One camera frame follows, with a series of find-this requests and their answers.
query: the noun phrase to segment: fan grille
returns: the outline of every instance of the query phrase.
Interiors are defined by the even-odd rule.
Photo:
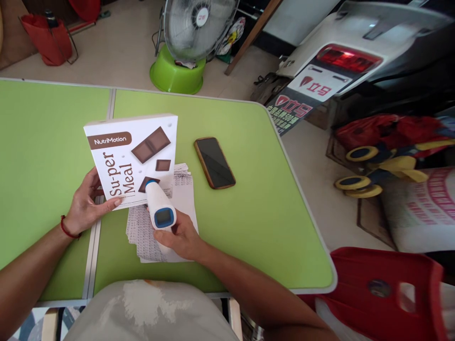
[[[164,37],[169,52],[183,62],[206,57],[226,34],[238,0],[168,0]]]

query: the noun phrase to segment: license plate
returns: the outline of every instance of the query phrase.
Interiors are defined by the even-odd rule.
[[[288,88],[325,102],[352,81],[352,78],[308,64]]]

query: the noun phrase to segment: nutrimotion box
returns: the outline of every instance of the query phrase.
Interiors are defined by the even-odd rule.
[[[145,186],[150,179],[172,196],[177,118],[160,114],[84,127],[106,199],[123,198],[117,209],[147,203]]]

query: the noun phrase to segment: floor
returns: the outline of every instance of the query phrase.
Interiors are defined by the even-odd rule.
[[[156,90],[149,78],[155,60],[152,34],[164,0],[119,0],[103,10],[111,16],[74,36],[79,51],[75,64],[48,67],[33,55],[0,71],[0,77]],[[230,76],[226,64],[208,63],[198,96],[248,100],[259,75],[277,70],[278,58],[255,46],[248,49]],[[330,250],[357,246],[390,250],[356,226],[357,202],[334,189],[333,181],[350,171],[325,157],[328,132],[301,121],[283,143],[307,197],[322,237]]]

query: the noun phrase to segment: white thermometer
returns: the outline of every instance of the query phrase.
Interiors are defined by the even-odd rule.
[[[148,211],[153,228],[155,230],[172,232],[172,226],[174,226],[177,220],[177,214],[167,195],[155,180],[147,182],[146,194]],[[160,243],[158,244],[162,253],[169,252],[170,249],[168,247]]]

